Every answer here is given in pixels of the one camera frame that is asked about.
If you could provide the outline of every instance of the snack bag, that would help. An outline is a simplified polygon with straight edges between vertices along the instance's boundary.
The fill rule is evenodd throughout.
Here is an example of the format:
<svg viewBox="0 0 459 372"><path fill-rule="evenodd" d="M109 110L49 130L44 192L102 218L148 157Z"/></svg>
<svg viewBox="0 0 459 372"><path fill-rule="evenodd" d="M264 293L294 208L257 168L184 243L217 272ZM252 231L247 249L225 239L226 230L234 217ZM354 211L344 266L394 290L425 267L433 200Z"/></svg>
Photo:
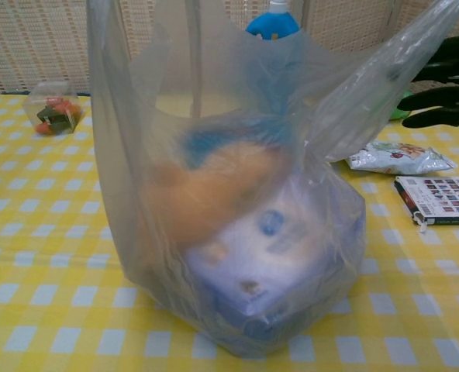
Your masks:
<svg viewBox="0 0 459 372"><path fill-rule="evenodd" d="M364 149L347 158L351 169L385 174L415 175L447 171L457 165L431 147L408 143L372 141Z"/></svg>
<svg viewBox="0 0 459 372"><path fill-rule="evenodd" d="M459 18L439 0L376 50L269 41L220 0L157 2L131 57L119 2L88 0L95 154L126 276L230 352L285 345L340 301L364 199L329 161L374 139Z"/></svg>

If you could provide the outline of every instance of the bottle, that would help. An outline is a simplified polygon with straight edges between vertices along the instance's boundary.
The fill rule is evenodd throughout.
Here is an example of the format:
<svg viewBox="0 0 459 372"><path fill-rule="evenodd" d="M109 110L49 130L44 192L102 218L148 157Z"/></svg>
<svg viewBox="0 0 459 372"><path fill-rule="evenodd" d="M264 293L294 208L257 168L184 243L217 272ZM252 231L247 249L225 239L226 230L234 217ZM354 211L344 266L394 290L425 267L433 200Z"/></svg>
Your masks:
<svg viewBox="0 0 459 372"><path fill-rule="evenodd" d="M299 25L288 12L288 0L271 0L269 11L254 19L247 32L264 40L276 40L297 33Z"/></svg>

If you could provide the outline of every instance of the small plastic container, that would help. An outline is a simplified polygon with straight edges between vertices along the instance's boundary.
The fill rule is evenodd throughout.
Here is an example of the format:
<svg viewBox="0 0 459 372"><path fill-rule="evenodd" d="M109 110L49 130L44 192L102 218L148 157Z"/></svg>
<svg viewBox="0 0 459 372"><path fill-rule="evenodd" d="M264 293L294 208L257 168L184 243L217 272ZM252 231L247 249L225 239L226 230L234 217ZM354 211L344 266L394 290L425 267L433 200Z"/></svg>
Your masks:
<svg viewBox="0 0 459 372"><path fill-rule="evenodd" d="M35 131L44 136L73 133L82 110L68 81L39 83L22 104Z"/></svg>

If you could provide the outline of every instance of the woven rattan background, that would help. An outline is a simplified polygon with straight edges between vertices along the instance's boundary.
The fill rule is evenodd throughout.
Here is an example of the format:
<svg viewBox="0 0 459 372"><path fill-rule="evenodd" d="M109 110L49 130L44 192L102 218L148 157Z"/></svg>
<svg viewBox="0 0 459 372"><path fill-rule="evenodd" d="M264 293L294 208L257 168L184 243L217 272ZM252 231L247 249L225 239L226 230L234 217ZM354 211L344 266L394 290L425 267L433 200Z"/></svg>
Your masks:
<svg viewBox="0 0 459 372"><path fill-rule="evenodd" d="M120 1L134 56L148 43L155 0ZM229 17L242 28L268 3L223 1ZM294 9L302 3L303 0L295 0ZM322 45L335 50L359 50L382 41L388 25L393 25L395 31L428 3L311 0L303 18L307 30ZM62 78L72 81L78 91L88 91L85 22L85 0L0 0L0 93L25 91L38 81Z"/></svg>

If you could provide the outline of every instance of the yellow checkered tablecloth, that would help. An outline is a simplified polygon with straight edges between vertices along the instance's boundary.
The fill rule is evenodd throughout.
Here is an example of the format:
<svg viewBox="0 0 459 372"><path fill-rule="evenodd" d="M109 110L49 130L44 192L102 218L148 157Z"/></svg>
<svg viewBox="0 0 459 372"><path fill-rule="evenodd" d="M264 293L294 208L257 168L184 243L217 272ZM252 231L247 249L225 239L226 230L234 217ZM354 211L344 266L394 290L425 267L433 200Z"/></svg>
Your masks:
<svg viewBox="0 0 459 372"><path fill-rule="evenodd" d="M0 371L459 370L459 226L420 234L392 177L338 166L367 201L359 281L287 348L240 360L123 278L89 100L73 135L43 138L24 98L0 95ZM459 128L393 124L380 140L433 146L459 164Z"/></svg>

